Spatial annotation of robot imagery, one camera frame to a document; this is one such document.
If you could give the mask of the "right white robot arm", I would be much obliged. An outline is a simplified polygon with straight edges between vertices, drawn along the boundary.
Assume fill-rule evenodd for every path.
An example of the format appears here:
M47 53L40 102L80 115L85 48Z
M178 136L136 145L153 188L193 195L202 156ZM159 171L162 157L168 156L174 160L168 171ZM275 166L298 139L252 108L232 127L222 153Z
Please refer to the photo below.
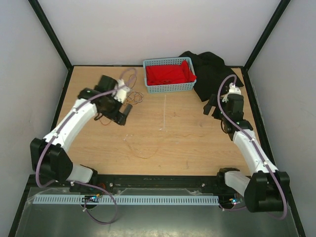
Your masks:
M243 118L244 97L231 93L225 97L212 94L203 107L208 115L220 120L222 131L238 147L244 157L250 177L237 168L221 168L216 179L217 189L227 192L234 189L239 193L250 212L283 212L287 214L287 193L290 178L269 160L258 143L251 123Z

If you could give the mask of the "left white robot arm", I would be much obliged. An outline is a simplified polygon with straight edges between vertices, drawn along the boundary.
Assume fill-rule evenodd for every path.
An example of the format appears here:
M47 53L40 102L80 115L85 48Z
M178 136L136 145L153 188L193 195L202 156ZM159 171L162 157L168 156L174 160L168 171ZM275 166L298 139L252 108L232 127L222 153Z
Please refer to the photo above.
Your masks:
M118 125L125 125L132 105L127 104L123 112L120 109L129 92L130 88L123 79L101 76L93 89L85 88L79 93L71 110L51 132L42 139L35 138L30 143L32 166L39 187L45 187L40 182L40 177L44 176L50 179L48 185L70 181L80 182L82 187L90 192L97 189L97 171L73 163L67 152L76 136L91 119L106 117Z

